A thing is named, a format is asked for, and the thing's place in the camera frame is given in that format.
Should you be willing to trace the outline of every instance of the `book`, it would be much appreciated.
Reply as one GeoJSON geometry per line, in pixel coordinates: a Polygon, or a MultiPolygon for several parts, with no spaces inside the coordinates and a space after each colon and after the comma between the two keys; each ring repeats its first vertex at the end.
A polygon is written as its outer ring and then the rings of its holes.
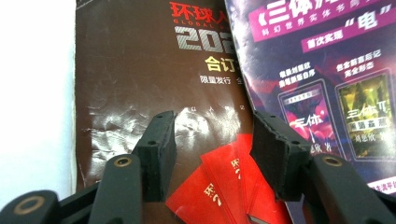
{"type": "MultiPolygon", "coordinates": [[[[200,156],[251,133],[252,118],[224,2],[81,0],[76,11],[78,189],[130,153],[153,116],[173,110],[177,161],[168,195],[200,156]]],[[[178,223],[145,203],[146,223],[178,223]]]]}
{"type": "MultiPolygon", "coordinates": [[[[226,0],[226,8],[253,109],[285,120],[312,155],[342,157],[370,188],[395,196],[394,2],[226,0]]],[[[301,207],[289,209],[300,220],[301,207]]]]}

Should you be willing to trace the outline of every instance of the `red book cover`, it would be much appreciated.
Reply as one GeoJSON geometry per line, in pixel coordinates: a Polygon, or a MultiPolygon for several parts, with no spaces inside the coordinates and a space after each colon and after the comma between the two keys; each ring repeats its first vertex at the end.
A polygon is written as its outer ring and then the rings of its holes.
{"type": "Polygon", "coordinates": [[[239,159],[235,153],[238,143],[219,147],[201,156],[205,173],[214,184],[221,198],[227,215],[233,223],[248,223],[242,190],[239,159]]]}
{"type": "Polygon", "coordinates": [[[221,209],[224,205],[218,190],[206,178],[202,166],[168,198],[166,206],[188,224],[231,223],[221,209]]]}

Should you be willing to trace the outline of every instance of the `brown magazine cover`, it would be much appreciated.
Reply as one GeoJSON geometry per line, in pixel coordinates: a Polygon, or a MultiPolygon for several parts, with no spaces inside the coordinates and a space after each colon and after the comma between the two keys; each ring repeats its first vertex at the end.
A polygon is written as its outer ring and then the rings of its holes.
{"type": "MultiPolygon", "coordinates": [[[[173,110],[177,161],[168,195],[200,156],[251,133],[252,119],[224,2],[83,0],[76,11],[78,190],[129,153],[152,117],[173,110]]],[[[145,203],[146,223],[181,223],[145,203]]]]}

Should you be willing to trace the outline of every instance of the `book cover image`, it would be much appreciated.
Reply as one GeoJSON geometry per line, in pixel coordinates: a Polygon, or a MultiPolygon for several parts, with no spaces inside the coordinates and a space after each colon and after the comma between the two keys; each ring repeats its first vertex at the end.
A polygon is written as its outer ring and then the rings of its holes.
{"type": "Polygon", "coordinates": [[[396,196],[394,1],[226,0],[226,8],[253,109],[396,196]]]}
{"type": "Polygon", "coordinates": [[[356,160],[395,159],[392,81],[389,71],[337,87],[346,131],[356,160]]]}
{"type": "Polygon", "coordinates": [[[311,155],[325,152],[345,157],[336,139],[322,80],[281,93],[279,102],[290,127],[312,144],[311,155]]]}

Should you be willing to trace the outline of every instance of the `clip jaw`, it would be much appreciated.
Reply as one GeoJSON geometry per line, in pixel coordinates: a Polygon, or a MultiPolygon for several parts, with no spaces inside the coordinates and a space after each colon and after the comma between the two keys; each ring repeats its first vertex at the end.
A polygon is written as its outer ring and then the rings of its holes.
{"type": "Polygon", "coordinates": [[[254,116],[250,155],[278,199],[295,202],[304,195],[308,223],[396,223],[396,200],[368,188],[347,161],[310,156],[311,144],[282,119],[254,116]]]}
{"type": "Polygon", "coordinates": [[[177,156],[173,111],[153,117],[132,154],[142,163],[144,201],[164,202],[177,156]]]}

